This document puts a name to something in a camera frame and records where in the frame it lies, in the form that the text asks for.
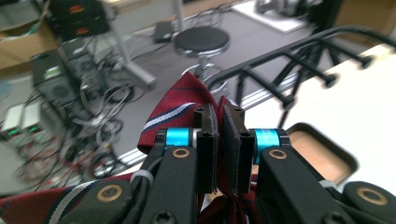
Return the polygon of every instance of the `gray floor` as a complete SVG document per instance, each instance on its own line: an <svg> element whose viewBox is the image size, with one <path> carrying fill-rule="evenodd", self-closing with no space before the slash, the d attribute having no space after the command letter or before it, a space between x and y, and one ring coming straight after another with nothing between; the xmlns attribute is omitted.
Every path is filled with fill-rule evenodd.
<svg viewBox="0 0 396 224"><path fill-rule="evenodd" d="M279 31L268 28L262 23L253 21L252 19L236 12L225 13L219 28L230 34L232 44L226 52L214 57L211 62L224 69L309 36L312 30L311 27L305 27L284 35ZM143 38L140 40L141 35L152 35L152 30L147 30L139 35L133 35L128 40L127 46L134 47L134 50L141 49L138 52L134 51L135 54L133 57L140 53L156 49L160 46L152 45L150 38ZM98 55L104 55L105 53L106 49L99 51ZM323 61L324 62L321 64L322 69L325 70L330 68L330 64L327 62L326 57ZM154 54L139 58L136 62L141 64L142 67L147 69L157 78L157 85L152 91L147 91L138 101L126 105L120 112L119 118L124 121L124 127L120 133L119 142L114 146L118 155L128 153L132 149L136 148L141 130L143 129L151 111L154 109L156 104L158 104L167 90L169 90L169 88L177 81L181 73L186 68L196 64L197 60L181 57L174 51L171 43L156 51ZM265 78L272 80L284 65L285 61L275 60L265 66L258 67L258 70ZM15 85L23 86L26 85L26 83L29 83L29 75L21 76L22 79L26 80L21 83L18 82L16 84L12 84L14 87ZM228 87L230 89L230 95L233 97L235 80L230 80ZM249 95L258 89L258 86L249 82L247 84L247 91L244 92L244 94ZM136 89L136 91L136 94L139 94L141 90ZM7 169L10 173L13 172L10 170L13 168L3 167L3 165L3 163L0 164L2 169ZM1 179L0 185L3 185L4 181L7 180Z"/></svg>

